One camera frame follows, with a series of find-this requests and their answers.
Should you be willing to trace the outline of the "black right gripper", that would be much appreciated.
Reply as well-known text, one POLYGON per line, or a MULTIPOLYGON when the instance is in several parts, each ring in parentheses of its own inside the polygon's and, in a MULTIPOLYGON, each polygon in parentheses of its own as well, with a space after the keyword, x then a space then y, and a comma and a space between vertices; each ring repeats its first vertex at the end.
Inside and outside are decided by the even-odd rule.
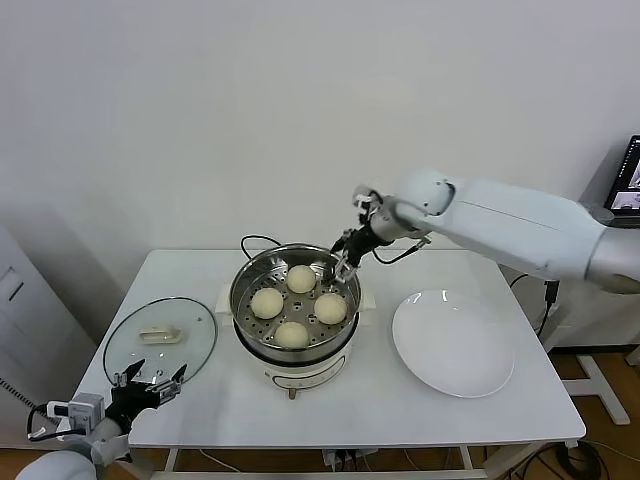
POLYGON ((333 267, 335 279, 337 281, 350 281, 358 269, 358 267, 353 267, 352 265, 359 265, 363 256, 371 253, 379 246, 380 238, 369 224, 354 232, 352 229, 344 230, 330 249, 332 253, 344 250, 344 254, 340 256, 333 267))

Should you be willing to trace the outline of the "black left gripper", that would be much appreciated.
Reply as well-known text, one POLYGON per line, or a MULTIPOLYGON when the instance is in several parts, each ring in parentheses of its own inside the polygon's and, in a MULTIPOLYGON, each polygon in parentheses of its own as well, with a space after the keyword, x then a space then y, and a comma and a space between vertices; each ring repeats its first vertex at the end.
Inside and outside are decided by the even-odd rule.
POLYGON ((142 411, 157 409, 160 403, 173 400, 181 392, 187 364, 182 365, 170 379, 154 386, 152 392, 147 390, 146 383, 136 380, 144 363, 145 360, 141 359, 114 374, 109 418, 116 423, 132 423, 142 411))

